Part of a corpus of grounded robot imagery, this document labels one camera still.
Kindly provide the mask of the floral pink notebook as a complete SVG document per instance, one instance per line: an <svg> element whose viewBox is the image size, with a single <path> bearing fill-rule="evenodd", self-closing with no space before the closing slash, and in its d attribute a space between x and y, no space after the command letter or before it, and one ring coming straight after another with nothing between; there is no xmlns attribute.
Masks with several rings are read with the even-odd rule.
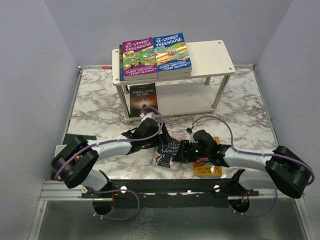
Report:
<svg viewBox="0 0 320 240"><path fill-rule="evenodd" d="M169 131L168 133L171 141L155 148L152 165L175 170L182 165L179 162L173 161L173 159L180 149L180 144L181 141L184 140L184 136L178 131Z"/></svg>

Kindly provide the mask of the yellow 130-Storey Treehouse book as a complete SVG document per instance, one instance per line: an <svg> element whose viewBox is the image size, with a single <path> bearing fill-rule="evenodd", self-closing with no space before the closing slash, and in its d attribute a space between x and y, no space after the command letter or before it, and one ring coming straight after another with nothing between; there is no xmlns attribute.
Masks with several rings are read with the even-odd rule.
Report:
<svg viewBox="0 0 320 240"><path fill-rule="evenodd" d="M193 163L193 173L195 176L211 178L222 177L222 167L214 165L214 163L211 162L208 157L205 157L205 153L203 153L201 147L198 147L195 150L195 153L198 156L198 158Z"/></svg>

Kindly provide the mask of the black hardcover book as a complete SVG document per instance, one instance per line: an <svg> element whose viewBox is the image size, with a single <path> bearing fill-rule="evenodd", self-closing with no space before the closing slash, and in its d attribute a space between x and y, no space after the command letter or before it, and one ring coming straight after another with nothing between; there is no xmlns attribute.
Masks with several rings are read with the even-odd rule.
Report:
<svg viewBox="0 0 320 240"><path fill-rule="evenodd" d="M147 114L158 110L157 92L155 83L131 85L130 94L130 117L139 117L140 113Z"/></svg>

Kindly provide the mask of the blue 91-Storey Treehouse book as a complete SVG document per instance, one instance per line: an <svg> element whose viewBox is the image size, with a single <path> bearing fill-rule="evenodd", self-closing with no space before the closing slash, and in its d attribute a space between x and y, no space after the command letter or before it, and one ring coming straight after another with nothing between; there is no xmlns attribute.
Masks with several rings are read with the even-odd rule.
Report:
<svg viewBox="0 0 320 240"><path fill-rule="evenodd" d="M192 71L192 63L182 32L153 37L152 40L158 76Z"/></svg>

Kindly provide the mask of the purple 117-Storey Treehouse book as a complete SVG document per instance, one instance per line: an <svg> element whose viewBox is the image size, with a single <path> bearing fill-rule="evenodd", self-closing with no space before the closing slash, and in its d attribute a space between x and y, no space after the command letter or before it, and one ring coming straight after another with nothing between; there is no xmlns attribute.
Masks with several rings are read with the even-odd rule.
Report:
<svg viewBox="0 0 320 240"><path fill-rule="evenodd" d="M158 77L153 38L124 41L123 78L125 81L146 80Z"/></svg>

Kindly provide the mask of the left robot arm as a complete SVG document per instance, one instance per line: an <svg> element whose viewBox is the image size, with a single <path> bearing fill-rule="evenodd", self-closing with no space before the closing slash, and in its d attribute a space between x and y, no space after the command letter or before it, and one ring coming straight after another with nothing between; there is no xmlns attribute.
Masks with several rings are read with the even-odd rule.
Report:
<svg viewBox="0 0 320 240"><path fill-rule="evenodd" d="M67 188L82 185L92 189L97 196L106 197L111 190L111 180L102 170L94 170L98 160L126 156L142 149L164 146L173 141L164 122L147 117L136 128L123 132L116 138L93 141L78 135L51 161L56 177Z"/></svg>

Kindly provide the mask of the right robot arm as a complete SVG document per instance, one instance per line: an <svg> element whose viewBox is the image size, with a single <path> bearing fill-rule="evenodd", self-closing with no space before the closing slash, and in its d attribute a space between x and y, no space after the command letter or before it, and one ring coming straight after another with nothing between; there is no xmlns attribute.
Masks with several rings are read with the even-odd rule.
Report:
<svg viewBox="0 0 320 240"><path fill-rule="evenodd" d="M173 161L192 163L201 158L207 158L215 166L259 171L272 182L271 186L258 186L258 181L254 180L254 185L248 187L244 179L237 178L229 184L230 191L236 196L247 190L270 188L299 199L313 176L311 168L284 146L269 151L235 150L231 145L218 144L205 130L192 132L189 140L182 140Z"/></svg>

